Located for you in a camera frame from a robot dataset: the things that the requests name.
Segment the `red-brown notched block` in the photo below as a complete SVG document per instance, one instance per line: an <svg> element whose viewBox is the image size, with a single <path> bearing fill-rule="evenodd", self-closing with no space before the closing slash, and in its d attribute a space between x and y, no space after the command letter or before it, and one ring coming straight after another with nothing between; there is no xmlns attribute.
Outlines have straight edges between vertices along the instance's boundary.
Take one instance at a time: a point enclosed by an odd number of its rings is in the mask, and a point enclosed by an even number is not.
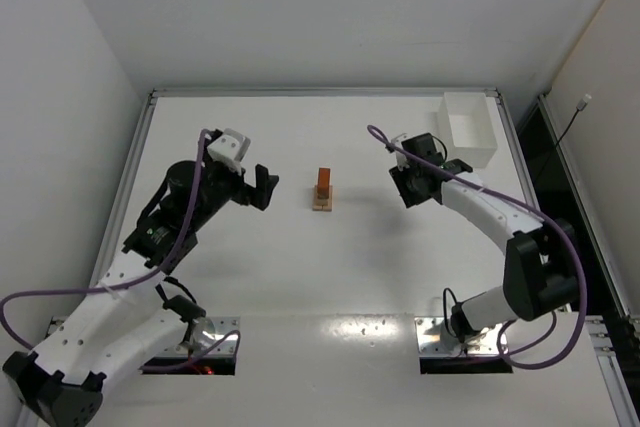
<svg viewBox="0 0 640 427"><path fill-rule="evenodd" d="M321 167L318 170L318 177L317 177L317 183L316 183L316 186L318 187L318 191L329 189L329 186L331 185L330 175L331 175L331 170L329 168Z"/></svg>

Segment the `white plastic box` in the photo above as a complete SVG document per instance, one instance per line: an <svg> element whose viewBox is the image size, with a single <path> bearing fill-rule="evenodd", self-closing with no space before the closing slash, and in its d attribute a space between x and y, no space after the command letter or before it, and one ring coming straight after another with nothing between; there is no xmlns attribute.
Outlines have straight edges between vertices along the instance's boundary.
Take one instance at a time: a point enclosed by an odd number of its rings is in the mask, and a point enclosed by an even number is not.
<svg viewBox="0 0 640 427"><path fill-rule="evenodd" d="M446 92L437 112L439 138L450 158L474 169L487 167L498 145L488 97L483 93Z"/></svg>

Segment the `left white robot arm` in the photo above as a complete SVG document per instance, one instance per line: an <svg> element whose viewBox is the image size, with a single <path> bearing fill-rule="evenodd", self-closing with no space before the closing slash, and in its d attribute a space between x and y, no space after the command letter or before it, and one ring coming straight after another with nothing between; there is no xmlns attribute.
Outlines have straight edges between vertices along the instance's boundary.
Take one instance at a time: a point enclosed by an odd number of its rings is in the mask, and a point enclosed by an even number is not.
<svg viewBox="0 0 640 427"><path fill-rule="evenodd" d="M19 400L49 426L85 426L120 382L154 371L150 361L162 351L202 349L206 311L162 284L174 282L198 230L227 203L269 206L279 178L262 165L255 174L249 185L242 169L221 161L171 165L100 282L53 333L5 361Z"/></svg>

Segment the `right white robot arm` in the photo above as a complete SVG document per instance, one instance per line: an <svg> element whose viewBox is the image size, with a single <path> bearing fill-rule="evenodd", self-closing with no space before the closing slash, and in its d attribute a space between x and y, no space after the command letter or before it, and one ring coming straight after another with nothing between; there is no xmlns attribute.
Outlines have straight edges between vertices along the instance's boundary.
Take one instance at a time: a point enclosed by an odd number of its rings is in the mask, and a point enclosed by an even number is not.
<svg viewBox="0 0 640 427"><path fill-rule="evenodd" d="M460 159L445 159L434 137L398 136L391 141L396 166L390 175L406 207L433 200L458 213L503 254L501 283L451 309L451 337L465 342L497 324L533 321L582 298L586 280L564 221L546 221L506 195L485 187Z"/></svg>

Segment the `light long wood block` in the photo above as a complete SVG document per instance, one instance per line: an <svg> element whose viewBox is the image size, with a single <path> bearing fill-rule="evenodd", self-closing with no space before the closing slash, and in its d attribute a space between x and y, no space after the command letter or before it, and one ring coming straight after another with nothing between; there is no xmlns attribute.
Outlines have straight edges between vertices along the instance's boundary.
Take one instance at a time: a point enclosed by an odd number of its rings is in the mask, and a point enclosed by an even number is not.
<svg viewBox="0 0 640 427"><path fill-rule="evenodd" d="M333 186L330 185L328 189L328 196L326 199L326 204L323 206L323 210L327 212L331 212L333 210Z"/></svg>
<svg viewBox="0 0 640 427"><path fill-rule="evenodd" d="M315 186L313 189L312 209L314 211L322 211L324 209L325 202L326 199L319 194L318 187Z"/></svg>

